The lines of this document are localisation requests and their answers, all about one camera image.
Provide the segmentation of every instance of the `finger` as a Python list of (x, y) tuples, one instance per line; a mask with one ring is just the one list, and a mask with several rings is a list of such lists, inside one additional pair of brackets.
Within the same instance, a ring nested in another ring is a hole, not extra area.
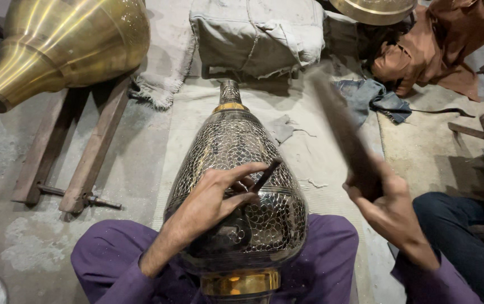
[(348, 185), (348, 186), (352, 186), (354, 184), (354, 175), (352, 172), (349, 172), (349, 174), (346, 176), (346, 181), (345, 183)]
[(349, 187), (347, 184), (343, 184), (343, 189), (345, 189), (346, 193), (349, 195), (350, 200), (352, 200), (358, 209), (360, 209), (362, 216), (368, 221), (374, 220), (373, 214), (377, 207), (362, 196), (360, 189)]
[(244, 186), (242, 186), (242, 184), (239, 183), (239, 182), (234, 182), (231, 185), (231, 188), (232, 188), (232, 190), (234, 190), (234, 192), (237, 192), (237, 193), (238, 192), (247, 192), (247, 189)]
[(240, 182), (247, 188), (250, 189), (252, 186), (255, 185), (255, 182), (249, 176), (244, 176), (240, 180)]
[(240, 206), (241, 204), (244, 204), (248, 201), (254, 200), (258, 198), (259, 196), (253, 192), (245, 192), (242, 194), (235, 195), (233, 197), (229, 197), (226, 200), (223, 200), (221, 206), (222, 209), (225, 210), (226, 215), (231, 214), (231, 212), (236, 209), (236, 207)]
[(264, 171), (268, 168), (268, 165), (265, 163), (247, 163), (241, 166), (238, 166), (234, 169), (231, 169), (228, 172), (228, 179), (229, 183), (233, 183), (234, 181), (241, 180), (244, 176), (247, 176), (252, 173)]
[(392, 167), (384, 161), (382, 156), (376, 153), (370, 153), (369, 158), (372, 160), (373, 164), (375, 165), (375, 169), (381, 175), (381, 178), (383, 180), (396, 175)]

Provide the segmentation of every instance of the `brass lid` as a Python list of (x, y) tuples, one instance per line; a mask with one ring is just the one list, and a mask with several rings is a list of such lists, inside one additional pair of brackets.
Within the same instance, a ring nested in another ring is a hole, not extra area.
[(405, 19), (416, 7), (416, 0), (330, 0), (342, 14), (371, 25), (390, 25)]

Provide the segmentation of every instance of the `concrete floor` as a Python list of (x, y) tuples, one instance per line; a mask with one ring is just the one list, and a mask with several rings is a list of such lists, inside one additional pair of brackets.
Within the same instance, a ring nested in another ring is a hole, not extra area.
[[(8, 4), (9, 0), (0, 0), (0, 20)], [(484, 48), (468, 62), (475, 69), (484, 64)], [(484, 97), (483, 77), (480, 94)], [(8, 287), (11, 303), (87, 303), (70, 265), (73, 245), (90, 225), (103, 219), (129, 219), (145, 225), (152, 222), (171, 113), (130, 101), (94, 187), (95, 194), (124, 204), (125, 210), (86, 208), (72, 217), (58, 211), (57, 197), (44, 196), (34, 208), (10, 202), (47, 100), (48, 94), (40, 94), (0, 115), (0, 277)], [(90, 96), (47, 184), (67, 187), (97, 119), (98, 110)], [(364, 132), (372, 148), (382, 151), (375, 115), (369, 117)], [(393, 261), (386, 242), (369, 227), (364, 232), (375, 302), (403, 303), (402, 287), (388, 274)]]

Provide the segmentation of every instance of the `polished brass vase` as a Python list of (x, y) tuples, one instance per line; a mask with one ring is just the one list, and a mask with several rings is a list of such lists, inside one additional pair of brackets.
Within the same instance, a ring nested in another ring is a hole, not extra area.
[[(220, 102), (199, 130), (173, 183), (164, 221), (184, 202), (206, 169), (232, 169), (280, 156), (261, 122), (242, 104), (238, 85), (221, 85)], [(262, 173), (252, 174), (257, 181)], [(227, 190), (225, 196), (233, 195)], [(215, 303), (269, 302), (281, 284), (279, 267), (306, 241), (307, 208), (297, 179), (285, 163), (259, 191), (260, 201), (237, 208), (180, 254)]]
[(143, 0), (13, 0), (0, 44), (0, 113), (45, 91), (112, 79), (150, 45)]
[(358, 22), (390, 25), (405, 19), (417, 0), (330, 0), (342, 14)]

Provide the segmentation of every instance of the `cloth mat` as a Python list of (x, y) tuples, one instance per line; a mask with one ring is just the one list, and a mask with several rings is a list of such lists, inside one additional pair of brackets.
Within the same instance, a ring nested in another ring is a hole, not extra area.
[[(472, 102), (441, 86), (415, 85), (414, 89), (418, 93), (406, 99), (412, 109), (462, 107), (476, 115), (472, 120), (478, 120), (484, 113), (484, 102)], [(472, 161), (482, 154), (484, 140), (464, 134), (455, 137), (448, 129), (448, 122), (459, 116), (459, 113), (415, 111), (407, 123), (396, 126), (379, 114), (385, 158), (408, 181), (413, 198), (429, 191), (441, 191), (484, 199), (484, 175), (475, 169), (476, 162)]]
[[(163, 224), (163, 211), (178, 169), (194, 136), (211, 111), (218, 105), (219, 84), (214, 88), (192, 86), (174, 96), (171, 128), (167, 142), (164, 169), (157, 196), (152, 228), (159, 230)], [(283, 159), (299, 179), (309, 211), (317, 214), (336, 214), (347, 218), (358, 230), (360, 243), (355, 262), (355, 276), (360, 303), (373, 303), (370, 275), (367, 265), (367, 249), (362, 231), (362, 216), (341, 188), (346, 177), (346, 164), (327, 127), (319, 105), (307, 94), (309, 85), (298, 83), (284, 91), (285, 85), (274, 87), (271, 81), (264, 86), (267, 93), (242, 87), (242, 102), (266, 126), (287, 114), (295, 132), (283, 142), (280, 152)]]
[(193, 0), (146, 0), (150, 19), (150, 48), (134, 82), (139, 91), (132, 94), (165, 110), (173, 103), (184, 78), (190, 72), (195, 38), (190, 26)]

